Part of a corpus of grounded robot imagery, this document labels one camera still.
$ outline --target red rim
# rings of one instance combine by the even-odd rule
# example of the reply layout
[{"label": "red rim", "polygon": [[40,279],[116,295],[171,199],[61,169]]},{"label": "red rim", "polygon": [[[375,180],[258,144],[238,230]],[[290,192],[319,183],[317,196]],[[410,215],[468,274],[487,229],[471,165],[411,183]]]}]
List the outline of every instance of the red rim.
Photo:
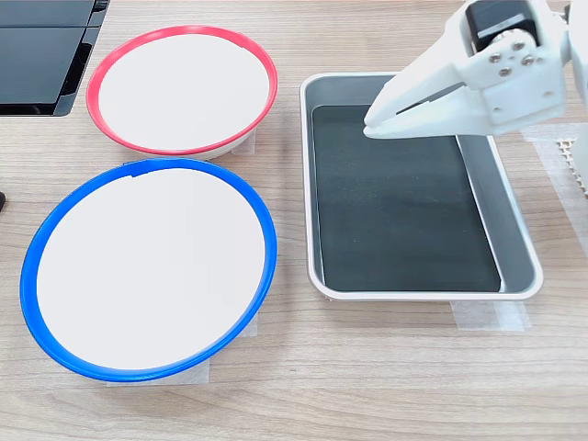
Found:
[{"label": "red rim", "polygon": [[[105,75],[115,62],[117,62],[125,54],[129,53],[134,49],[137,49],[143,44],[183,34],[203,34],[211,35],[213,37],[219,37],[221,39],[228,40],[238,46],[241,46],[242,48],[247,49],[249,52],[255,55],[266,68],[267,76],[269,77],[269,96],[267,97],[266,107],[264,108],[264,111],[261,113],[261,115],[259,115],[259,117],[257,117],[257,119],[251,125],[249,125],[246,129],[240,131],[239,133],[231,136],[230,138],[224,141],[219,141],[214,144],[207,145],[205,147],[198,147],[196,149],[182,151],[160,151],[155,149],[149,149],[146,147],[141,147],[140,145],[135,145],[131,142],[121,139],[104,121],[102,113],[100,112],[100,107],[98,105],[98,95],[100,93],[100,86],[102,85],[102,81],[104,80]],[[107,58],[105,58],[98,65],[98,67],[92,74],[85,94],[85,100],[88,107],[88,111],[90,113],[90,117],[92,117],[98,128],[101,129],[111,140],[116,141],[119,144],[124,145],[125,147],[129,147],[130,149],[137,150],[139,152],[161,155],[179,155],[210,152],[211,150],[218,149],[222,146],[225,146],[231,142],[238,140],[239,138],[242,138],[242,136],[246,135],[251,130],[253,130],[257,126],[257,124],[259,124],[261,120],[266,117],[266,115],[269,113],[270,108],[274,104],[274,101],[276,100],[276,95],[276,66],[274,65],[274,62],[267,54],[267,52],[253,40],[249,39],[248,37],[245,37],[243,34],[240,34],[238,32],[233,32],[231,30],[222,28],[214,28],[210,26],[176,26],[173,28],[155,30],[147,34],[140,35],[139,37],[126,42],[119,48],[112,51],[107,56]]]}]

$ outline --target tape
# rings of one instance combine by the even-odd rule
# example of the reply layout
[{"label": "tape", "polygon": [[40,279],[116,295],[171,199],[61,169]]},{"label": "tape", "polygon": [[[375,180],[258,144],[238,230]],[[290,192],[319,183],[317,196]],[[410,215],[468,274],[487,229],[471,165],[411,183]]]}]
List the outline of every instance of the tape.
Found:
[{"label": "tape", "polygon": [[151,381],[139,381],[136,383],[108,382],[107,387],[139,387],[139,386],[174,386],[183,384],[203,384],[209,382],[210,361],[205,360],[199,365],[186,369],[170,377],[154,379]]},{"label": "tape", "polygon": [[578,138],[587,124],[541,124],[522,130],[525,141],[532,142],[541,163],[548,173],[561,205],[574,229],[582,249],[588,256],[588,200],[584,195],[573,165],[559,148],[561,140]]},{"label": "tape", "polygon": [[231,150],[235,156],[253,156],[255,154],[255,136],[257,129],[253,130],[249,137],[237,147]]},{"label": "tape", "polygon": [[521,333],[531,327],[522,301],[452,301],[451,310],[460,331]]},{"label": "tape", "polygon": [[245,326],[245,329],[241,331],[237,338],[240,337],[257,337],[257,314],[251,319],[249,324]]}]

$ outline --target black object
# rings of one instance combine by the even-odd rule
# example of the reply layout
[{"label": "black object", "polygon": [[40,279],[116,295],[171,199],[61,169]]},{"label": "black object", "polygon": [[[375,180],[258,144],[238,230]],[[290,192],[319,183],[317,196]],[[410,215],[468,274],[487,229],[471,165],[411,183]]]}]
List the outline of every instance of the black object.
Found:
[{"label": "black object", "polygon": [[497,292],[501,279],[456,139],[371,140],[367,111],[312,113],[325,285]]},{"label": "black object", "polygon": [[0,1],[0,116],[70,112],[107,4]]},{"label": "black object", "polygon": [[476,51],[486,49],[492,40],[509,29],[530,33],[541,45],[537,25],[527,0],[480,0],[466,9],[469,32]]}]

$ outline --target screw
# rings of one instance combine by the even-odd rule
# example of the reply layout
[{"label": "screw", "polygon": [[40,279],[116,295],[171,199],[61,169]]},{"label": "screw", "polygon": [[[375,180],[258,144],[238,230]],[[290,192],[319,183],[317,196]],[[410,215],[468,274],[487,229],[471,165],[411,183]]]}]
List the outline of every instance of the screw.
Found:
[{"label": "screw", "polygon": [[521,63],[524,66],[530,66],[531,64],[533,64],[535,62],[535,59],[531,56],[531,55],[527,55],[522,61]]}]

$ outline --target tray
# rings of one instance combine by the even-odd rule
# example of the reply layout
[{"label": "tray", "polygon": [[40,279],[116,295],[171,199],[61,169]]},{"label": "tray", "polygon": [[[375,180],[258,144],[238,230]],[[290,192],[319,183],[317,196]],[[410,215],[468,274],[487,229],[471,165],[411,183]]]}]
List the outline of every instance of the tray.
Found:
[{"label": "tray", "polygon": [[308,270],[332,300],[525,300],[543,272],[492,138],[369,140],[394,73],[300,89]]}]

